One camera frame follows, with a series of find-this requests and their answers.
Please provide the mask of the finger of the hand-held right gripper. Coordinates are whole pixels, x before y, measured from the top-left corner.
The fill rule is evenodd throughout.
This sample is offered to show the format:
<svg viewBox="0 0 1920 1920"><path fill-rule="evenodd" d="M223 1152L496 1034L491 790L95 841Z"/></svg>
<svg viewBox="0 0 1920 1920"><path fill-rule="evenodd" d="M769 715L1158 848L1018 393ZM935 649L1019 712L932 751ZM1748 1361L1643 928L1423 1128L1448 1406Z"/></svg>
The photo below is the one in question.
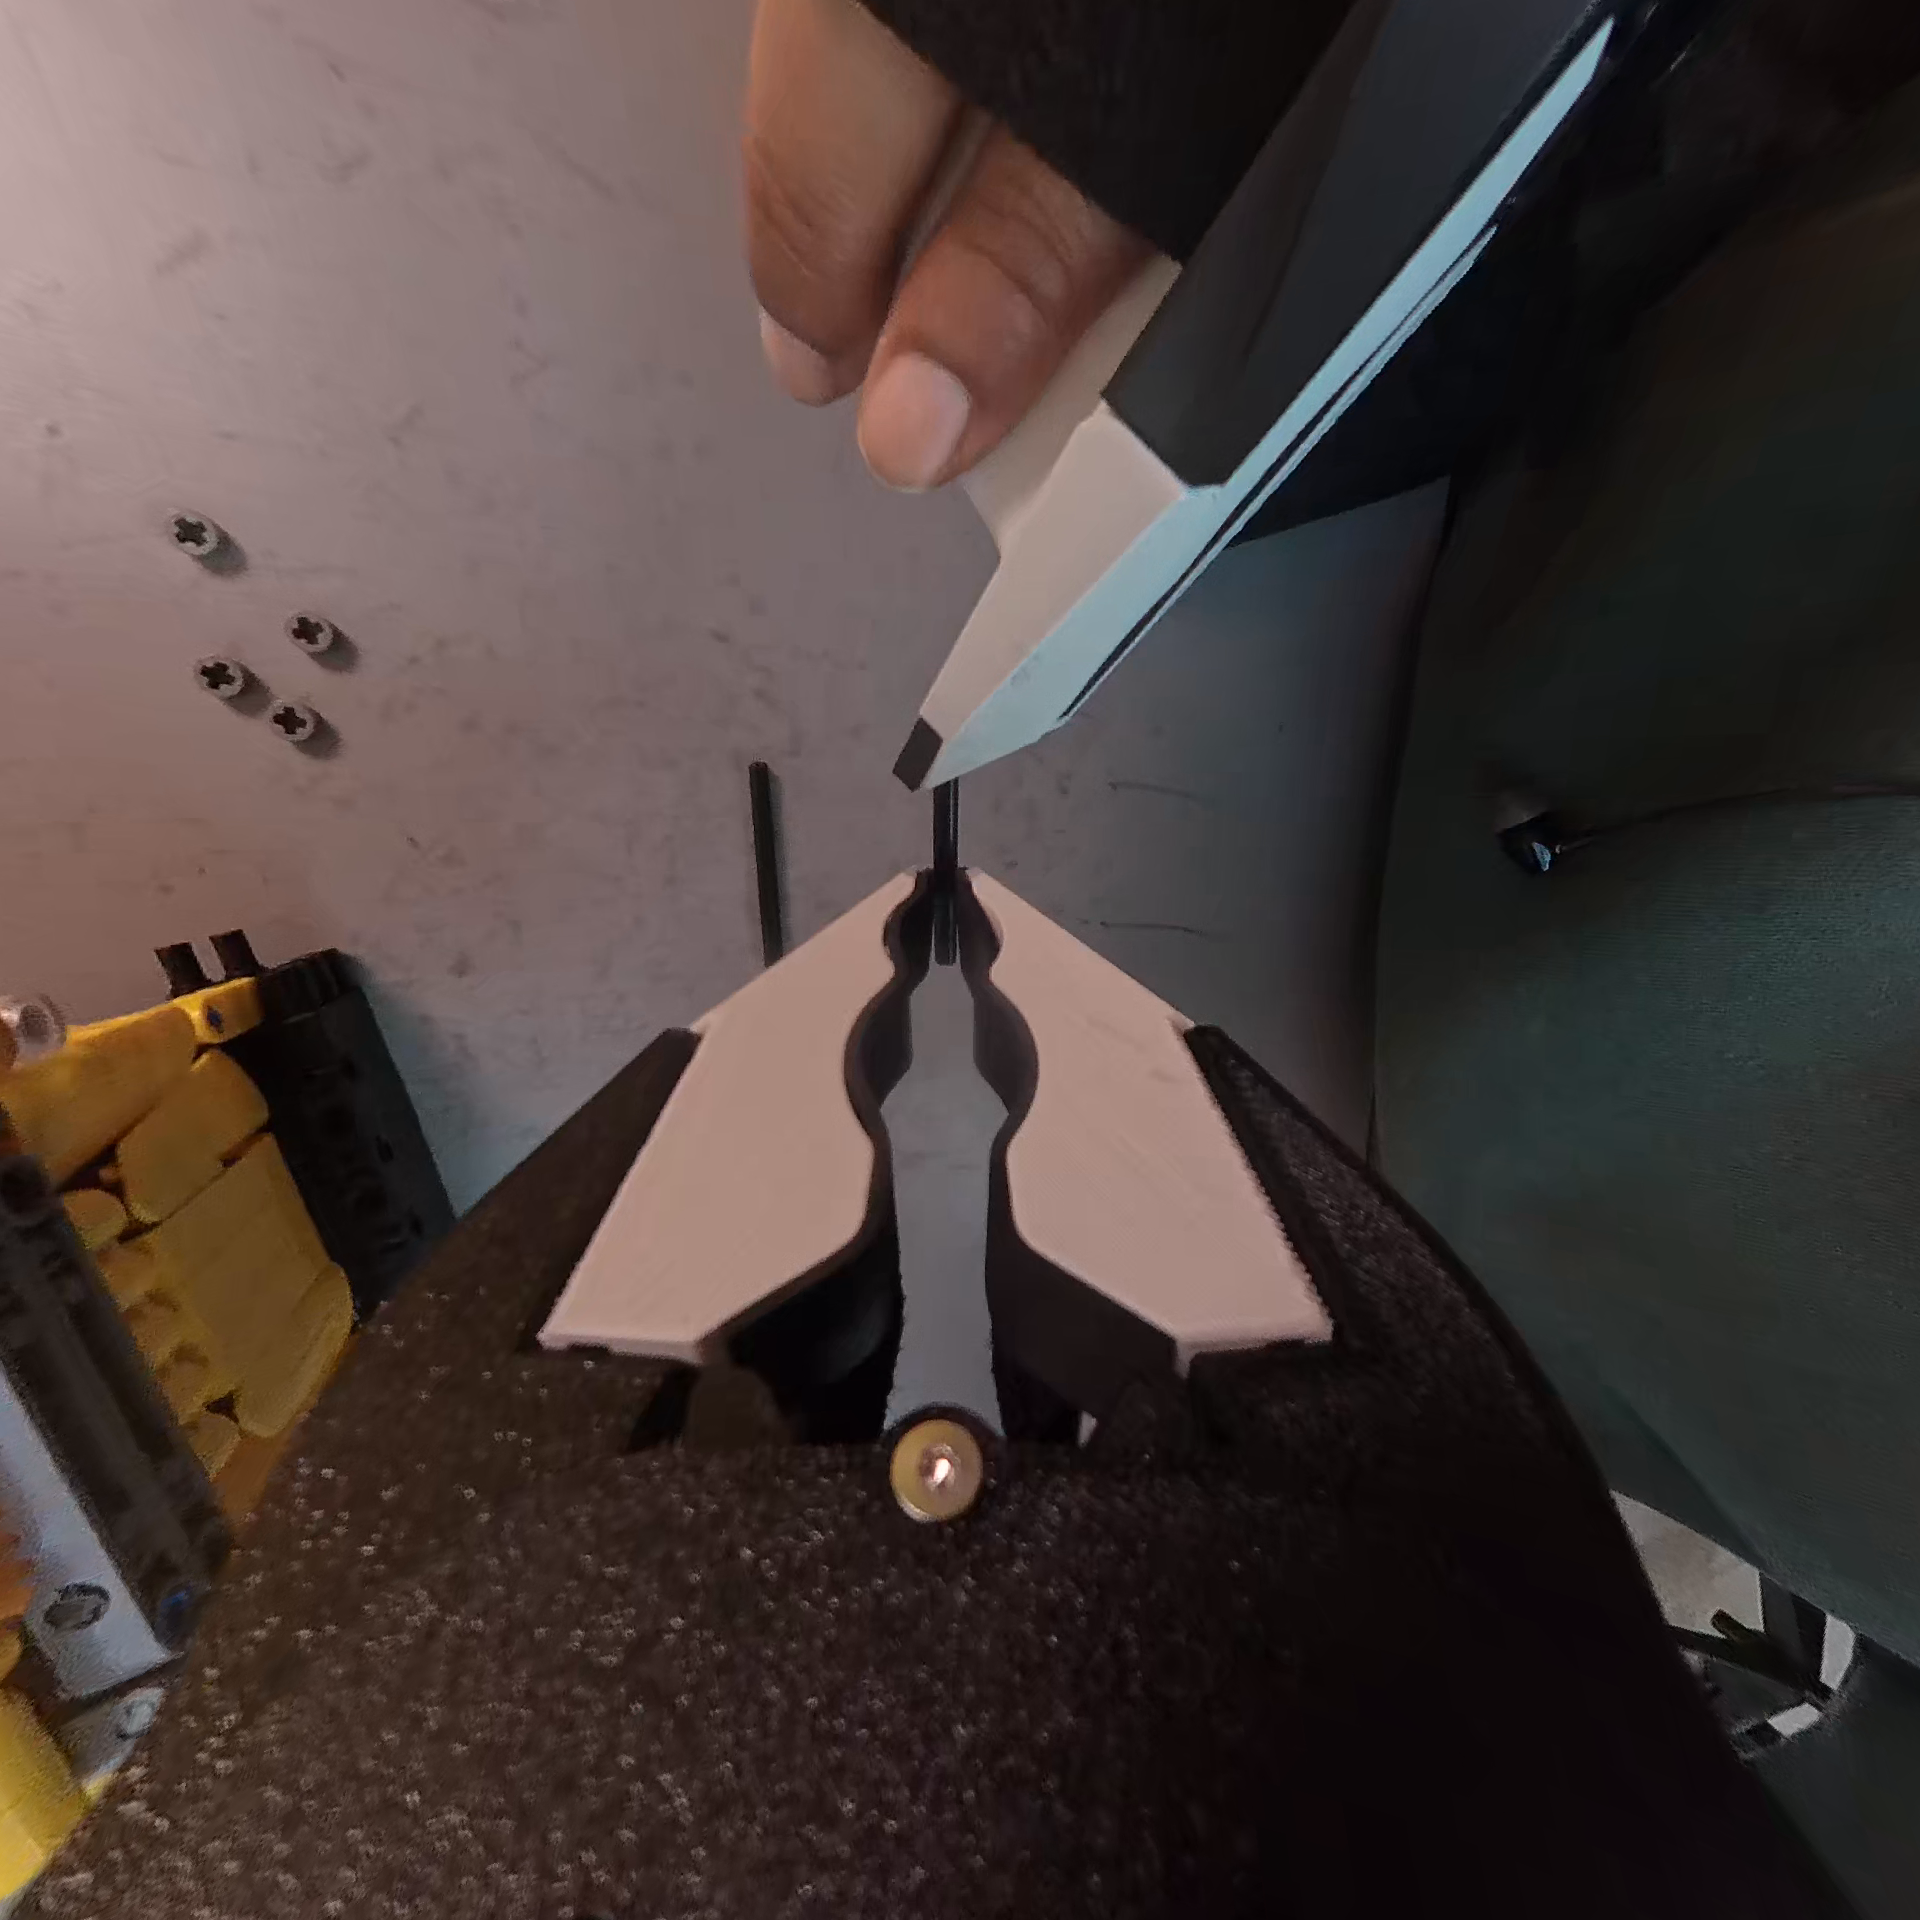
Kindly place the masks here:
<svg viewBox="0 0 1920 1920"><path fill-rule="evenodd" d="M1046 739L1308 463L1495 241L1609 17L1354 17L1188 263L1144 271L967 481L998 570L896 760Z"/></svg>
<svg viewBox="0 0 1920 1920"><path fill-rule="evenodd" d="M1066 728L1319 449L1497 235L1434 238L1220 484L1178 487L1108 402L1097 402L998 529L999 572L960 639L974 706L960 772Z"/></svg>

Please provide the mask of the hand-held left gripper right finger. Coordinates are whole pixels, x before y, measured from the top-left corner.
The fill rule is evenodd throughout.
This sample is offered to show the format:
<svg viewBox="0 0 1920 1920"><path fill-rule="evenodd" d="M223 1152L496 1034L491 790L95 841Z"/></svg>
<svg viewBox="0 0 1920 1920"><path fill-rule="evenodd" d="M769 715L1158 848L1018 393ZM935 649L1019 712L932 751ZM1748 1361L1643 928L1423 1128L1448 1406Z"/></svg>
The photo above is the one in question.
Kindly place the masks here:
<svg viewBox="0 0 1920 1920"><path fill-rule="evenodd" d="M991 875L960 888L995 1147L991 1292L1018 1364L1323 1346L1334 1316L1195 1025Z"/></svg>

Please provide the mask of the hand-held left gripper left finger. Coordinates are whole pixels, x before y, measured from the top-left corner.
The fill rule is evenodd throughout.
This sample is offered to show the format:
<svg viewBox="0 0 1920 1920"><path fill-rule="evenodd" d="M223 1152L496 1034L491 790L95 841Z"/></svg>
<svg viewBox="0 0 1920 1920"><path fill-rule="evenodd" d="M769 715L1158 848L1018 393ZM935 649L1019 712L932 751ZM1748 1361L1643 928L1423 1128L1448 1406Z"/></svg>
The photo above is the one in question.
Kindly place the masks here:
<svg viewBox="0 0 1920 1920"><path fill-rule="evenodd" d="M932 881L900 874L712 1009L539 1346L708 1362L895 1207L883 1104L912 1066Z"/></svg>

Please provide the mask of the yellow lego model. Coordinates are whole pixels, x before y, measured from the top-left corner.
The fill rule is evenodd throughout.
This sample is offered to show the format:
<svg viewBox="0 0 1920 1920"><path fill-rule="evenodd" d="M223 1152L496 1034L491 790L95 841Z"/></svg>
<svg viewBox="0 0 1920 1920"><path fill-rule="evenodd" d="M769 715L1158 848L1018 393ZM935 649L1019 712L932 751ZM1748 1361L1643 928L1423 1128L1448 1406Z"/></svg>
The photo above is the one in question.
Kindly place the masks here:
<svg viewBox="0 0 1920 1920"><path fill-rule="evenodd" d="M284 1438L452 1226L353 960L3 1010L3 1894L153 1724Z"/></svg>

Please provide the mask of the person's right hand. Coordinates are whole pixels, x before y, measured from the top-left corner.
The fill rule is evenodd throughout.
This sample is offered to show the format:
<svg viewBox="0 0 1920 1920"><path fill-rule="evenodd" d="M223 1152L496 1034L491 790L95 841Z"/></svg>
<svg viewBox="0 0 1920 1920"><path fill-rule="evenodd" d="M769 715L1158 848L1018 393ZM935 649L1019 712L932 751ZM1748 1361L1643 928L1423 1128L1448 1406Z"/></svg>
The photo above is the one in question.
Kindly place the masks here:
<svg viewBox="0 0 1920 1920"><path fill-rule="evenodd" d="M808 407L856 398L863 463L926 495L979 466L1154 249L863 6L756 6L744 241L759 344Z"/></svg>

